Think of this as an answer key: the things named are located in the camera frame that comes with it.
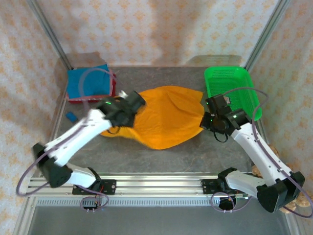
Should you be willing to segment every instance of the metal frame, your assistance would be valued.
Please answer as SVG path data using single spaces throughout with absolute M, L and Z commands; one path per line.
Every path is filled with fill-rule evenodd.
M 38 21 L 43 27 L 43 30 L 51 40 L 54 48 L 59 54 L 65 67 L 70 70 L 72 66 L 68 61 L 59 41 L 57 40 L 55 33 L 53 32 L 51 26 L 49 25 L 42 9 L 39 7 L 36 0 L 27 0 L 29 6 L 36 15 Z M 260 55 L 261 50 L 266 44 L 271 32 L 274 30 L 277 25 L 278 20 L 282 16 L 284 10 L 286 9 L 290 0 L 281 0 L 277 4 L 275 11 L 273 12 L 268 24 L 266 25 L 263 33 L 257 42 L 247 64 L 246 69 L 251 71 L 254 66 L 258 56 Z M 66 105 L 66 92 L 64 91 L 62 103 L 59 105 L 58 116 L 54 121 L 53 133 L 50 137 L 50 140 L 57 137 L 57 130 L 59 129 L 62 114 Z M 262 121 L 259 121 L 258 127 L 260 129 L 260 134 L 267 141 L 266 133 L 263 128 Z M 114 198 L 135 198 L 135 197 L 183 197 L 183 198 L 203 198 L 202 188 L 200 185 L 201 179 L 204 178 L 217 178 L 216 175 L 209 173 L 134 173 L 134 174 L 105 174 L 100 175 L 102 179 L 105 178 L 114 178 L 118 180 L 116 194 Z M 45 179 L 39 177 L 38 173 L 31 178 L 31 182 L 28 186 L 28 191 L 32 190 L 33 187 L 37 187 L 45 182 Z M 35 207 L 40 198 L 73 198 L 80 197 L 74 196 L 71 194 L 72 186 L 64 185 L 60 188 L 49 188 L 46 187 L 43 190 L 37 192 L 31 197 L 28 197 L 24 200 L 20 215 L 18 217 L 14 235 L 25 235 L 28 234 L 33 213 Z M 246 194 L 238 194 L 237 197 L 246 198 Z M 300 220 L 297 220 L 294 215 L 286 215 L 287 222 L 291 234 L 299 235 L 303 233 L 303 226 Z

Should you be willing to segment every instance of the white arm segment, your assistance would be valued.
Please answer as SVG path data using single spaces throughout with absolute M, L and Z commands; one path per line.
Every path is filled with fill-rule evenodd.
M 112 127 L 109 120 L 104 119 L 105 115 L 98 109 L 89 110 L 89 119 L 87 121 L 86 127 L 84 127 L 80 133 L 74 136 L 72 139 L 59 146 L 58 149 L 52 151 L 49 157 L 54 157 L 56 159 L 55 164 L 59 166 L 64 166 L 70 160 L 70 158 L 86 143 L 92 140 L 95 136 L 99 135 L 101 132 L 106 131 Z M 64 140 L 66 137 L 74 133 L 81 125 L 83 125 L 85 118 L 81 119 L 77 124 L 75 124 L 71 129 L 65 132 L 63 135 L 57 139 L 47 143 L 45 151 Z
M 256 187 L 265 184 L 264 179 L 243 174 L 238 170 L 229 173 L 225 179 L 230 188 L 238 189 L 255 198 L 257 198 L 256 194 L 258 192 Z
M 266 156 L 266 154 L 260 148 L 259 144 L 256 142 L 251 123 L 244 124 L 240 128 L 240 130 L 235 130 L 231 136 L 238 144 L 240 144 L 251 160 L 259 168 L 265 184 L 267 186 L 271 186 L 277 183 L 275 181 L 276 179 L 284 180 L 286 178 L 285 175 L 276 168 L 276 166 L 271 162 L 271 160 Z M 260 142 L 265 147 L 267 152 L 280 165 L 280 169 L 284 170 L 286 173 L 288 173 L 288 175 L 290 175 L 291 169 L 279 160 L 268 144 L 262 139 L 261 135 L 259 133 L 257 134 Z
M 84 188 L 89 188 L 96 180 L 95 175 L 88 168 L 81 168 L 79 166 L 68 163 L 67 167 L 73 172 L 67 184 L 80 185 Z

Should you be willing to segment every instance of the orange cloth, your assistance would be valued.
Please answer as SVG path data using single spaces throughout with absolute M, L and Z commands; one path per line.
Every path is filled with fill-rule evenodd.
M 165 149 L 191 139 L 202 131 L 204 114 L 200 104 L 203 93 L 165 86 L 141 92 L 146 106 L 135 116 L 134 127 L 121 127 L 117 134 L 105 131 L 106 137 L 135 139 L 152 149 Z

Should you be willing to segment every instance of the small blue block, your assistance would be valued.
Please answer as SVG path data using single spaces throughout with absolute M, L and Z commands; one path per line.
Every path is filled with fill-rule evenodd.
M 71 122 L 76 122 L 78 120 L 77 116 L 75 116 L 74 113 L 68 112 L 65 114 L 65 116 L 71 121 Z

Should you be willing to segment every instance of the wall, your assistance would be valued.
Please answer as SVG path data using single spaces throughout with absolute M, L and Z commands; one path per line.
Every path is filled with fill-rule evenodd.
M 8 235 L 23 201 L 15 187 L 31 146 L 50 135 L 66 70 L 26 1 L 1 2 L 0 32 L 0 233 Z
M 278 0 L 39 0 L 72 65 L 241 65 Z
M 313 191 L 313 2 L 291 0 L 251 76 L 270 95 L 263 109 L 270 141 Z

